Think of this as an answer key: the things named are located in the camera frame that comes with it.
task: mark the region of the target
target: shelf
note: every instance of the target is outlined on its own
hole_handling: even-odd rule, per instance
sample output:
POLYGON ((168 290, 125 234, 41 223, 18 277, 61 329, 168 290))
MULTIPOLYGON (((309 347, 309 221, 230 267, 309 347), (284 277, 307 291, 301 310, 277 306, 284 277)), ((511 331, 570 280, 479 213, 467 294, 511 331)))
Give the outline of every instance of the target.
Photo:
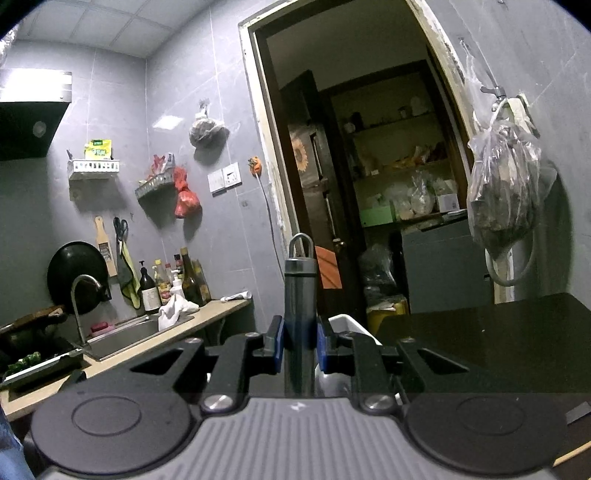
POLYGON ((390 168, 386 169, 385 168, 386 166, 384 166, 382 168, 382 170, 380 170, 377 175, 369 175, 369 176, 364 177, 362 179, 355 180, 353 183, 365 182, 367 180, 374 179, 375 177, 379 177, 380 175, 386 176, 386 175, 390 175, 392 173, 403 173, 406 171, 425 170, 426 168, 437 167, 437 166, 440 166, 440 165, 443 165, 446 163, 449 163, 449 160, 447 158, 445 158, 444 160, 436 160, 436 161, 432 161, 429 163, 424 163, 423 165, 415 165, 414 167, 406 167, 406 168, 391 168, 390 167, 390 168))
POLYGON ((68 160, 68 180, 108 179, 119 173, 119 160, 68 160))
POLYGON ((159 173, 158 175, 152 177, 146 183, 135 189, 135 197, 139 200, 147 194, 156 192, 165 186, 174 185, 173 172, 174 167, 167 168, 164 173, 159 173))
POLYGON ((376 130, 379 130, 380 128, 391 127, 392 125, 398 125, 401 123, 411 122, 417 118, 434 116, 434 114, 435 114, 435 112, 427 112, 427 113, 422 113, 421 115, 417 115, 417 116, 409 116, 408 118, 400 118, 398 120, 393 120, 391 122, 388 122, 387 124, 374 125, 373 127, 364 128, 363 130, 359 130, 358 132, 353 132, 352 135, 354 137, 358 137, 358 136, 364 134, 365 132, 376 131, 376 130))

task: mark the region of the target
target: box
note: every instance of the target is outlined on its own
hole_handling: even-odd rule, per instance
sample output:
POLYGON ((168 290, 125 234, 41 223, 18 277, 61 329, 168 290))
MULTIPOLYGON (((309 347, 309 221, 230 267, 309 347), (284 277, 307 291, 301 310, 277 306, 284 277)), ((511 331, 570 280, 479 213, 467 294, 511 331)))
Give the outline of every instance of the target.
POLYGON ((441 213, 455 212, 460 209, 460 203, 457 201, 457 193, 446 193, 437 196, 437 206, 441 213))

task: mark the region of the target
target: door handle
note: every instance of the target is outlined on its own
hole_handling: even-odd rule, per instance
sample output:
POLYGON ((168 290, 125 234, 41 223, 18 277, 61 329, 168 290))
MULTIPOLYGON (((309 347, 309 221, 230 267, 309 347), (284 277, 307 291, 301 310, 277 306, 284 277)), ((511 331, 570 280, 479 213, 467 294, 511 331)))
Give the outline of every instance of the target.
POLYGON ((333 245, 335 246, 335 252, 341 253, 345 248, 347 248, 347 244, 343 242, 340 238, 335 238, 333 240, 333 245))

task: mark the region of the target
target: faucet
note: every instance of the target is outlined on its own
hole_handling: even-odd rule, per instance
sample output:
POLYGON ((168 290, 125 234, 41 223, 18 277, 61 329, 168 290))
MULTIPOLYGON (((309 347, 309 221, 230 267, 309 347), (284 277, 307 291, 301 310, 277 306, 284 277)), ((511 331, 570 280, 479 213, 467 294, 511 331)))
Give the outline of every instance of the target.
POLYGON ((80 283, 80 280, 92 280, 99 291, 102 289, 102 285, 96 278, 92 277, 91 275, 78 275, 72 283, 70 298, 72 299, 72 306, 74 307, 74 316, 76 317, 76 325, 78 326, 78 333, 80 334, 81 345, 84 346, 87 344, 86 336, 84 335, 84 330, 82 330, 82 324, 80 323, 80 315, 78 314, 78 307, 76 306, 76 296, 74 295, 74 293, 76 292, 76 287, 80 283))

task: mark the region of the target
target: red plastic bag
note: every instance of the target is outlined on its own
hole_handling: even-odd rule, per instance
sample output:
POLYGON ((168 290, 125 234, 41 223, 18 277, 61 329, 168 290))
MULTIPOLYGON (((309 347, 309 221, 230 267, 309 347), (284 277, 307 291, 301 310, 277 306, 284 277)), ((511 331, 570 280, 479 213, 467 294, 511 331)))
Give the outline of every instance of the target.
POLYGON ((187 171, 182 167, 175 167, 173 173, 174 186, 178 191, 177 206, 174 209, 176 218, 185 218, 189 213, 201 208, 197 194, 189 190, 187 171))

